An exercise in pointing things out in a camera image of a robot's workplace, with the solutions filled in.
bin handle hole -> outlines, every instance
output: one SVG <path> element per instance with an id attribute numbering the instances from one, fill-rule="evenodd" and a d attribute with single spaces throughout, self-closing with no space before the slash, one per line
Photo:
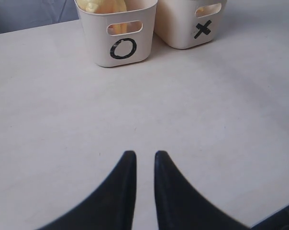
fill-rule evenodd
<path id="1" fill-rule="evenodd" d="M 107 27 L 107 33 L 111 36 L 135 34 L 140 32 L 143 26 L 141 21 L 110 24 Z"/>
<path id="2" fill-rule="evenodd" d="M 201 6 L 197 8 L 195 15 L 197 18 L 208 16 L 208 15 L 213 15 L 213 14 L 219 13 L 221 8 L 222 8 L 221 3 L 217 3 L 217 4 L 213 4 L 209 6 Z"/>

gray fabric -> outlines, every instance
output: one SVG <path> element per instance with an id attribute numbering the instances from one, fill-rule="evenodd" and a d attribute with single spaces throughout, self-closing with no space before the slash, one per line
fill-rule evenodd
<path id="1" fill-rule="evenodd" d="M 0 0 L 0 33 L 77 18 L 74 0 Z"/>

black pointed tip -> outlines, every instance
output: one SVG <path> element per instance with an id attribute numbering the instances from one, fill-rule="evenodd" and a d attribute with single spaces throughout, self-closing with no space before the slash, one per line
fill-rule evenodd
<path id="1" fill-rule="evenodd" d="M 248 229 L 197 192 L 166 151 L 155 155 L 154 192 L 159 230 Z"/>
<path id="2" fill-rule="evenodd" d="M 103 183 L 77 207 L 40 230 L 131 230 L 136 154 L 126 151 Z"/>

table surface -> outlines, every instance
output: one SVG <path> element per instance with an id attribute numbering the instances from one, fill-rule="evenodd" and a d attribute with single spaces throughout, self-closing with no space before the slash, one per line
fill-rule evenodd
<path id="1" fill-rule="evenodd" d="M 138 160 L 133 229 L 157 229 L 154 154 L 253 226 L 289 204 L 289 0 L 229 1 L 216 39 L 101 68 L 80 21 L 0 35 L 0 230 L 35 229 Z"/>

x symbol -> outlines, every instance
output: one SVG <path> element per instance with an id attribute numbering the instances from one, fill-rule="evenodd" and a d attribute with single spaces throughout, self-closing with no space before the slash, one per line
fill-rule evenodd
<path id="1" fill-rule="evenodd" d="M 199 29 L 198 33 L 194 36 L 194 39 L 197 39 L 202 33 L 205 35 L 209 35 L 211 30 L 207 28 L 211 24 L 211 20 L 208 20 L 204 25 L 201 25 L 200 23 L 197 24 L 197 28 Z"/>

